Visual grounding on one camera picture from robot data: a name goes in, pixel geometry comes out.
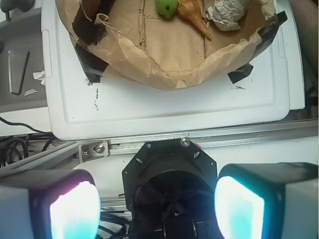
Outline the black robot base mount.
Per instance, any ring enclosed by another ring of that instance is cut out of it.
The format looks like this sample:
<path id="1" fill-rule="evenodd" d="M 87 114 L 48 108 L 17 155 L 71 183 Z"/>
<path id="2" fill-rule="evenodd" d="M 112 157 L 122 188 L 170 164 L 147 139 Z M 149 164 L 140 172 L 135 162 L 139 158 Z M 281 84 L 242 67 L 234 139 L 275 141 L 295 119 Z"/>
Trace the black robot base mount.
<path id="1" fill-rule="evenodd" d="M 146 142 L 122 171 L 131 239 L 219 239 L 216 162 L 190 139 Z"/>

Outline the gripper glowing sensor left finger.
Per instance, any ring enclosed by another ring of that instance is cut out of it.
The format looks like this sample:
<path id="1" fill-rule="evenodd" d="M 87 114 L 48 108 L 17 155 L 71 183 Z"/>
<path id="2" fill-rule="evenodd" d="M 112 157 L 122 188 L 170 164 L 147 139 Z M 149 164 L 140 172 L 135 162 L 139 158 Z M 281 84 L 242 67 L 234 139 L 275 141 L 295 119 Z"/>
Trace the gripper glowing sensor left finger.
<path id="1" fill-rule="evenodd" d="M 94 239 L 100 210 L 86 170 L 0 171 L 2 239 Z"/>

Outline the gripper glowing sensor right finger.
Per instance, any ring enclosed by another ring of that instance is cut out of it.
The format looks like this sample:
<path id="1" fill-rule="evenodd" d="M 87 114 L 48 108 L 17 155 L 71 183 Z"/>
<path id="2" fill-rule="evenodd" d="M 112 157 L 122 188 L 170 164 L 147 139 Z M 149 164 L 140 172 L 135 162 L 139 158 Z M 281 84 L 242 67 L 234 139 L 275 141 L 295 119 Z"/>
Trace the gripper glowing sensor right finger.
<path id="1" fill-rule="evenodd" d="M 219 173 L 215 213 L 226 239 L 317 239 L 319 167 L 231 163 Z"/>

